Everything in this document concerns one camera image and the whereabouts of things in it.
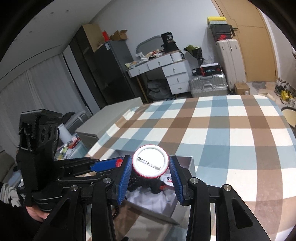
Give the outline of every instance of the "hand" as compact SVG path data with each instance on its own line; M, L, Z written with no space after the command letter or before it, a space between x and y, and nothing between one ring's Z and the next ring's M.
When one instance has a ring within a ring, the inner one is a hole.
M39 209L37 205L33 205L32 207L26 207L28 214L38 222L43 222L44 219L47 218L49 213L45 213Z

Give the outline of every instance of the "white desk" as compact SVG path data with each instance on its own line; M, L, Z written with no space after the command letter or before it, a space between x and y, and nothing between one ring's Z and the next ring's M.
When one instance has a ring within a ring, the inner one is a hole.
M189 92L190 88L188 81L192 74L188 61L182 57L183 54L181 51L174 51L144 62L128 70L127 72L131 78L137 78L147 102L147 96L143 90L138 76L157 68L162 68L173 95Z

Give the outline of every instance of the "white suitcase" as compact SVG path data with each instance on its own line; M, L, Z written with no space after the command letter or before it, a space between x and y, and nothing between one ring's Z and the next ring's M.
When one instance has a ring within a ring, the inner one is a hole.
M244 62L237 40L220 40L216 42L216 46L229 89L233 89L235 83L245 83Z

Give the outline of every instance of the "metal screw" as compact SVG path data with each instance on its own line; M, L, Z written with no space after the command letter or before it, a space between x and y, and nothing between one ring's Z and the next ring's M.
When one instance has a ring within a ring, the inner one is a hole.
M70 190L73 191L73 192L75 192L75 191L78 190L78 186L77 185L73 185L73 186L70 187Z
M231 186L230 185L227 185L227 184L224 185L223 188L224 188L225 191L230 191L231 190Z
M106 178L104 178L103 179L103 183L105 183L105 184L108 184L108 183L110 183L112 180L111 180L111 178L109 178L109 177L106 177Z
M196 177L193 177L190 179L190 182L193 184L197 184L198 183L198 179Z

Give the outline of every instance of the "cardboard box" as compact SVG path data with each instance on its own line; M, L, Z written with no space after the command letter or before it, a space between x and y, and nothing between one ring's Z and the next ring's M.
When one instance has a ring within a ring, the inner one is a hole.
M128 39L126 35L127 30L117 30L113 35L110 36L111 40L126 40Z
M133 156L134 152L115 150L115 152L109 158L116 158L119 156L130 155ZM193 157L177 156L177 159L181 167L187 168L193 177L196 177L195 166ZM164 195L162 192L159 194L153 194L147 189L138 188L134 192L127 191L126 202L129 206L134 207L143 213L156 217L158 219L164 220L173 224L180 224L184 218L184 213L187 208L183 207L177 200L175 192L173 192L170 201L160 203L160 195Z
M237 95L250 95L250 88L246 83L235 83L234 89Z
M99 46L105 43L100 26L97 24L85 24L82 27L93 52L96 52Z

